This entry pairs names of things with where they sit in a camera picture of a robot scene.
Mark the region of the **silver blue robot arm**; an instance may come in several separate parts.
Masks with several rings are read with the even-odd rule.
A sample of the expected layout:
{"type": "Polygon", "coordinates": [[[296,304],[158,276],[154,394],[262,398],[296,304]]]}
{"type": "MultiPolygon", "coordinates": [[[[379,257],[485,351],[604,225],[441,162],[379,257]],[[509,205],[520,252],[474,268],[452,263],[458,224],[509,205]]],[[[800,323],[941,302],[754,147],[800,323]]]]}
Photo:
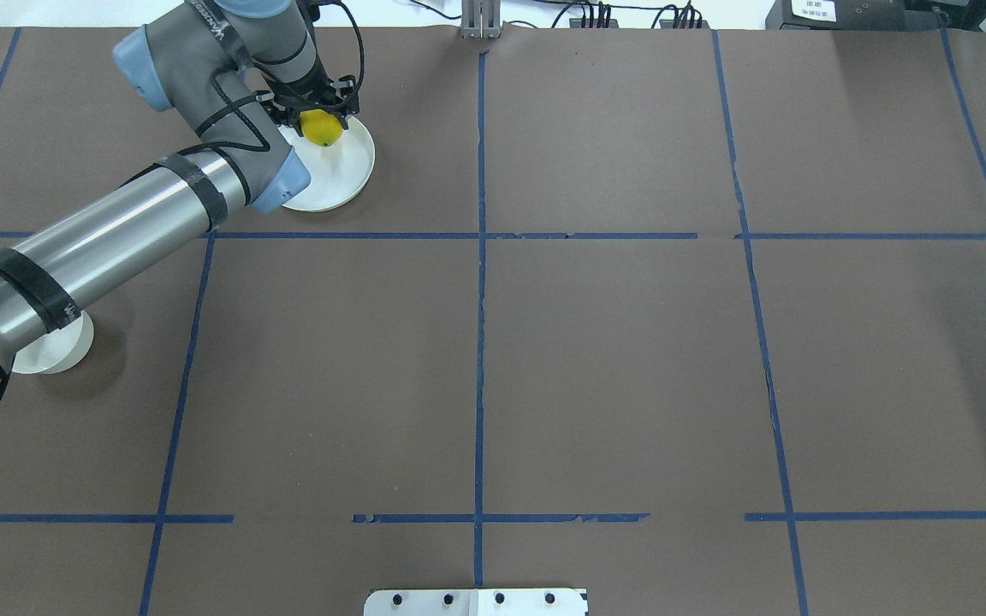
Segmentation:
{"type": "Polygon", "coordinates": [[[22,348],[243,208],[269,214],[312,184],[281,127],[307,110],[346,125],[361,87],[357,75],[326,74],[314,32],[321,5],[184,1],[114,47],[141,100],[176,110],[199,143],[0,249],[0,394],[22,348]]]}

